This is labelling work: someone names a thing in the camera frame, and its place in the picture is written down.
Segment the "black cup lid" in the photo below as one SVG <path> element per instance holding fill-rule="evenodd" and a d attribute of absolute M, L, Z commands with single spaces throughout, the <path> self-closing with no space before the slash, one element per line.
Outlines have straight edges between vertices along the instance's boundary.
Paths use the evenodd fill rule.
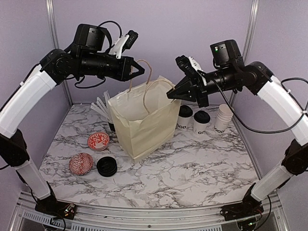
<path fill-rule="evenodd" d="M 211 120 L 210 115 L 207 112 L 202 111 L 202 110 L 197 111 L 193 117 L 194 117 L 194 120 L 200 124 L 207 124 Z"/>
<path fill-rule="evenodd" d="M 179 110 L 179 117 L 189 118 L 193 115 L 193 110 L 188 105 L 181 105 Z"/>

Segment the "white paper coffee cup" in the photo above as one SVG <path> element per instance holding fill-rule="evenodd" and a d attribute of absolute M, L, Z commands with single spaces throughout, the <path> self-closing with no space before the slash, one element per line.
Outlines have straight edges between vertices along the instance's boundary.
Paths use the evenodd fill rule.
<path fill-rule="evenodd" d="M 191 116 L 190 117 L 179 116 L 177 120 L 176 128 L 181 129 L 181 130 L 186 130 L 190 125 L 191 118 L 192 118 Z"/>

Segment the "cream paper bag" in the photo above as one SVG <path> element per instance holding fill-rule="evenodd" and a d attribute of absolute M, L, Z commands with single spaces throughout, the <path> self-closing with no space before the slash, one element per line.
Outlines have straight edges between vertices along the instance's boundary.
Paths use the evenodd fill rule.
<path fill-rule="evenodd" d="M 175 85 L 163 76 L 148 79 L 108 100 L 121 148 L 139 162 L 174 136 L 181 101 L 167 92 Z"/>

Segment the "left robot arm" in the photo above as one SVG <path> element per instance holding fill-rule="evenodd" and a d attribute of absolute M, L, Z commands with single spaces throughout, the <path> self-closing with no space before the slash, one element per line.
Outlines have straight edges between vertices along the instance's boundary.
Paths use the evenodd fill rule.
<path fill-rule="evenodd" d="M 19 125 L 48 92 L 69 76 L 76 80 L 84 76 L 101 80 L 109 77 L 125 82 L 142 75 L 144 68 L 132 57 L 123 55 L 137 38 L 137 32 L 130 30 L 113 41 L 103 25 L 78 25 L 72 43 L 64 50 L 54 49 L 43 57 L 0 110 L 0 155 L 50 214 L 57 214 L 61 204 L 32 162 Z"/>

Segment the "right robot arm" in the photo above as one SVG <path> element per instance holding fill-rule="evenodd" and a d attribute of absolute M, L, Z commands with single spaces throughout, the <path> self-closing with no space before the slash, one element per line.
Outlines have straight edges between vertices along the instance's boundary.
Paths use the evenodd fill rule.
<path fill-rule="evenodd" d="M 285 151 L 284 159 L 260 181 L 250 187 L 238 211 L 248 216 L 272 191 L 282 187 L 292 176 L 308 168 L 308 109 L 302 107 L 291 92 L 261 62 L 244 64 L 235 40 L 229 39 L 210 45 L 215 71 L 205 73 L 191 59 L 176 58 L 185 77 L 167 92 L 169 99 L 197 102 L 207 107 L 209 94 L 227 90 L 242 91 L 243 87 L 266 102 L 288 126 L 295 139 Z"/>

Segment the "stack of white cups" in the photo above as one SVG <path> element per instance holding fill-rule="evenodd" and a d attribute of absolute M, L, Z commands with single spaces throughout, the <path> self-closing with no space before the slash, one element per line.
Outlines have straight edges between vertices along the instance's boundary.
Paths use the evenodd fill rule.
<path fill-rule="evenodd" d="M 222 134 L 233 118 L 233 112 L 227 104 L 221 104 L 218 107 L 216 114 L 216 122 L 214 125 L 214 131 L 218 134 Z"/>

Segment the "black cup with straws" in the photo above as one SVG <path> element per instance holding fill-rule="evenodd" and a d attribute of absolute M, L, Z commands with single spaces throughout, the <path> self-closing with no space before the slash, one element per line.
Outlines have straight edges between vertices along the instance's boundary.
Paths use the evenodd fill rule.
<path fill-rule="evenodd" d="M 90 108 L 94 110 L 95 112 L 99 113 L 101 116 L 103 116 L 107 120 L 109 128 L 113 134 L 113 137 L 117 138 L 114 122 L 111 116 L 111 109 L 108 104 L 108 100 L 110 99 L 109 92 L 105 91 L 103 93 L 103 97 L 105 99 L 105 102 L 103 102 L 100 97 L 97 97 L 96 103 L 91 103 Z"/>

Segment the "red floral bowl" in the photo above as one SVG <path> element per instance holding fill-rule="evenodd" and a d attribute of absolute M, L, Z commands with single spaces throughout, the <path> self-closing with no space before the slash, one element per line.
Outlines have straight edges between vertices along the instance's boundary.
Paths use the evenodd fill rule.
<path fill-rule="evenodd" d="M 88 138 L 88 146 L 94 151 L 103 151 L 107 148 L 110 137 L 105 132 L 95 132 Z"/>

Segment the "stack of black lids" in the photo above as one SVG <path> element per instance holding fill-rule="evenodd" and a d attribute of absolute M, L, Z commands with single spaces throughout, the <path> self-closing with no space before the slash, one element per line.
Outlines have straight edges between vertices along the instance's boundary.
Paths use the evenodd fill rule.
<path fill-rule="evenodd" d="M 96 164 L 98 173 L 103 177 L 111 177 L 117 172 L 117 162 L 111 156 L 105 156 Z"/>

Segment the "red patterned bowl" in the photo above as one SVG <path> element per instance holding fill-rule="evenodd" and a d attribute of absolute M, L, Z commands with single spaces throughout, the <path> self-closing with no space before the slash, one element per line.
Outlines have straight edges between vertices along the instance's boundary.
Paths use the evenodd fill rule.
<path fill-rule="evenodd" d="M 88 153 L 78 153 L 71 157 L 69 170 L 72 174 L 83 176 L 88 174 L 93 168 L 93 158 Z"/>

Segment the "right aluminium post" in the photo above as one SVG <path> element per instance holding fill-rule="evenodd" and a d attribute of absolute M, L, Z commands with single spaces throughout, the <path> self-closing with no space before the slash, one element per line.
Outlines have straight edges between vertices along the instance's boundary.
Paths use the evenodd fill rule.
<path fill-rule="evenodd" d="M 243 59 L 244 63 L 247 64 L 248 56 L 251 51 L 251 47 L 253 44 L 253 38 L 257 25 L 257 16 L 259 10 L 260 0 L 252 0 L 251 10 L 248 20 L 248 27 L 245 37 L 244 50 L 243 50 Z"/>

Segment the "aluminium post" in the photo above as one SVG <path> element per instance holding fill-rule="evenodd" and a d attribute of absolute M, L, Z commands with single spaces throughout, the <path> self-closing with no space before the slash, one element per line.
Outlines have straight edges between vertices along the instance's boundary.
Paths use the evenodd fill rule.
<path fill-rule="evenodd" d="M 58 40 L 58 34 L 57 34 L 57 28 L 56 28 L 53 0 L 45 0 L 45 2 L 46 2 L 47 18 L 48 18 L 52 43 L 53 43 L 54 48 L 58 49 L 60 48 L 60 46 L 59 46 L 59 40 Z M 71 96 L 66 80 L 62 83 L 62 86 L 64 89 L 67 102 L 69 106 L 72 106 L 73 105 L 72 96 Z"/>
<path fill-rule="evenodd" d="M 260 0 L 252 0 L 251 10 L 248 20 L 248 27 L 245 37 L 244 50 L 243 50 L 243 59 L 244 63 L 247 64 L 248 56 L 251 51 L 251 47 L 253 44 L 253 38 L 257 25 L 257 16 L 259 10 Z"/>

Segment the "left aluminium post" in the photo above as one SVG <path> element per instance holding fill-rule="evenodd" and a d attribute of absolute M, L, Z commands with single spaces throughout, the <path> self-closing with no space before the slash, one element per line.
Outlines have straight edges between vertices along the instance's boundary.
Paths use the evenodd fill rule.
<path fill-rule="evenodd" d="M 46 2 L 47 18 L 48 18 L 52 43 L 53 43 L 54 48 L 58 49 L 60 48 L 60 46 L 59 46 L 59 40 L 58 40 L 58 34 L 57 34 L 57 28 L 56 28 L 53 0 L 45 0 L 45 2 Z M 69 106 L 72 106 L 73 105 L 72 96 L 71 96 L 66 80 L 62 83 L 62 86 L 64 89 L 67 102 Z"/>

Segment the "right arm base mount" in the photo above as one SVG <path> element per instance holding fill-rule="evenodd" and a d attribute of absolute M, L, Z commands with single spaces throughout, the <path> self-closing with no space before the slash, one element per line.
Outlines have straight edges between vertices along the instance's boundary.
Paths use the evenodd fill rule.
<path fill-rule="evenodd" d="M 224 217 L 225 221 L 245 218 L 264 212 L 261 202 L 251 196 L 254 185 L 255 183 L 248 189 L 241 202 L 224 205 L 221 208 L 220 214 Z"/>

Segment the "aluminium front rail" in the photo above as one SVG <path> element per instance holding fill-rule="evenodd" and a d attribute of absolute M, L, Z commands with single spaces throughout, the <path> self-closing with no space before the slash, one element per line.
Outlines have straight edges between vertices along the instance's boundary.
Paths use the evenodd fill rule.
<path fill-rule="evenodd" d="M 118 208 L 76 204 L 67 219 L 40 213 L 28 192 L 21 192 L 8 229 L 10 231 L 288 231 L 277 195 L 262 203 L 264 212 L 226 220 L 218 205 L 174 209 Z"/>

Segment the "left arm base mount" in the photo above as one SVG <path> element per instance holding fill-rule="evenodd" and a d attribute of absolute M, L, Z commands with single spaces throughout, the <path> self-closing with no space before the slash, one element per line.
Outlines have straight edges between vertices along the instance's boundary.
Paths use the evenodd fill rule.
<path fill-rule="evenodd" d="M 45 199 L 37 199 L 35 210 L 59 218 L 73 220 L 75 217 L 77 206 L 74 203 L 58 201 L 48 182 L 47 185 L 51 191 L 51 194 Z"/>

